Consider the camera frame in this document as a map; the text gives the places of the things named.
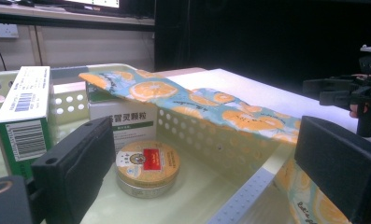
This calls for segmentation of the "monitor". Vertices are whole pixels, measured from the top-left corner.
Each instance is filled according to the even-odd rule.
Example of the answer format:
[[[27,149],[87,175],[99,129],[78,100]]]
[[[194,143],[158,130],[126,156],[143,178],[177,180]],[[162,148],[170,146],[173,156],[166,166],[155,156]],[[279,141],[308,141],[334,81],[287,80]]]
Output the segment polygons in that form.
[[[122,18],[152,18],[155,0],[63,0],[63,8],[72,13]]]

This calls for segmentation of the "beige desk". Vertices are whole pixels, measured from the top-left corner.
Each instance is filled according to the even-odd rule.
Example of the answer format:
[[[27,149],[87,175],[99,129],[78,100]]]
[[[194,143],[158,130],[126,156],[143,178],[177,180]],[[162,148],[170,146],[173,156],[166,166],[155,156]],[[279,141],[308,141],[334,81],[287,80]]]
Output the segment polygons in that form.
[[[154,68],[154,21],[70,13],[60,7],[0,5],[0,23],[18,38],[0,38],[0,70],[127,63]]]

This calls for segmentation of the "black curtain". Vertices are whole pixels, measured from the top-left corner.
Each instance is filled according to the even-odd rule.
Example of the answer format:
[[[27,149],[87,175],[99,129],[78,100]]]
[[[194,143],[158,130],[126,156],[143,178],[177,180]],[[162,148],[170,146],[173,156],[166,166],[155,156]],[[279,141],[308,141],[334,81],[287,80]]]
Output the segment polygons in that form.
[[[299,92],[359,72],[371,0],[156,0],[154,68],[221,68]]]

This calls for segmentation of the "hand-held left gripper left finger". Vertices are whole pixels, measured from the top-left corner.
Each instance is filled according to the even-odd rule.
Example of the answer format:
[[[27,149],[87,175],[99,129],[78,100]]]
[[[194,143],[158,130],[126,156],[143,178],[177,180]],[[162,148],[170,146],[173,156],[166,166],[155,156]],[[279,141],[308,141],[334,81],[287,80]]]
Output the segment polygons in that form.
[[[79,126],[31,165],[37,217],[48,224],[79,224],[114,161],[110,118]]]

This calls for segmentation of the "orange print tote bag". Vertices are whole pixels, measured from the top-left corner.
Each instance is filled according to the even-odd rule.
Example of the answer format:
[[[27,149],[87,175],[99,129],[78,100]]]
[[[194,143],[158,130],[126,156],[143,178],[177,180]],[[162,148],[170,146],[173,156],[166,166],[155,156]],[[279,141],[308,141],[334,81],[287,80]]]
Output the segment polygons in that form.
[[[142,70],[83,73],[81,78],[114,97],[156,105],[165,136],[244,181],[213,224],[234,223],[272,181],[286,192],[296,224],[351,224],[294,161],[300,119],[214,89],[189,91]]]

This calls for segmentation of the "tall green white box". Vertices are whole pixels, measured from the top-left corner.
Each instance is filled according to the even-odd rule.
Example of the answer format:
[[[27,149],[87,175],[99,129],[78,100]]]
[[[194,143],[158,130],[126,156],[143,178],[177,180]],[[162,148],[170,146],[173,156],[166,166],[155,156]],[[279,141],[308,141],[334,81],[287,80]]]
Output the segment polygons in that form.
[[[10,175],[31,177],[31,164],[55,142],[49,66],[23,66],[0,108],[0,148]]]

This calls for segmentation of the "pale yellow plastic basket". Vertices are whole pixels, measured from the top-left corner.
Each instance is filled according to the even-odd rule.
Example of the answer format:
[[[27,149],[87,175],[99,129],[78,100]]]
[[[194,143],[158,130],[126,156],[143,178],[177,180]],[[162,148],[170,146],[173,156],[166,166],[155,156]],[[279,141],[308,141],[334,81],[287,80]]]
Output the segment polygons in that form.
[[[149,106],[152,137],[180,160],[174,186],[154,199],[126,194],[110,170],[81,224],[294,224],[277,173],[300,121],[251,102],[248,79],[221,71],[164,77],[125,64],[74,72],[111,77],[121,105]]]

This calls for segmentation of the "round golden tin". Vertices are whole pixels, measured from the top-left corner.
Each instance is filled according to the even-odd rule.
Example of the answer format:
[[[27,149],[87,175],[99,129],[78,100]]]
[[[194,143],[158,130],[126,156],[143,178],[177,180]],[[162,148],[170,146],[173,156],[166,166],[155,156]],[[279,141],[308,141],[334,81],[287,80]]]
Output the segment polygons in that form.
[[[180,158],[174,148],[159,141],[138,141],[123,147],[116,156],[119,187],[127,194],[152,199],[175,183]]]

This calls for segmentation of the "square white green box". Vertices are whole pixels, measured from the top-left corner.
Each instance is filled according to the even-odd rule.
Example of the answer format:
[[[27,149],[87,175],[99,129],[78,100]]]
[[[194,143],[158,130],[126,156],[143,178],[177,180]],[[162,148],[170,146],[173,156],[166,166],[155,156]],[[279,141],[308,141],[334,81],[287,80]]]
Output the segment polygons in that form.
[[[114,97],[92,84],[86,85],[86,92],[90,119],[110,117],[116,151],[135,141],[156,138],[155,105]]]

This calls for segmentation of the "white wall socket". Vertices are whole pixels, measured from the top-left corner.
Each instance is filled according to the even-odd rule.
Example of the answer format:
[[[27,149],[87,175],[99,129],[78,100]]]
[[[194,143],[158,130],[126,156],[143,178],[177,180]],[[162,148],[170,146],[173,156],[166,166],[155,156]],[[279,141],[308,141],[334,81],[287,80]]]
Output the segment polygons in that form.
[[[19,32],[16,24],[0,23],[0,38],[18,38]]]

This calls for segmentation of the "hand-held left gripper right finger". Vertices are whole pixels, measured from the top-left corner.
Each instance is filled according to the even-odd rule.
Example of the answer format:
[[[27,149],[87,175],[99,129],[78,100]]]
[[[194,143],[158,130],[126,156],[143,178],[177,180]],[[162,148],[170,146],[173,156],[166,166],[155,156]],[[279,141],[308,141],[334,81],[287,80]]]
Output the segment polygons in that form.
[[[296,163],[353,224],[371,224],[371,142],[331,121],[304,116]]]

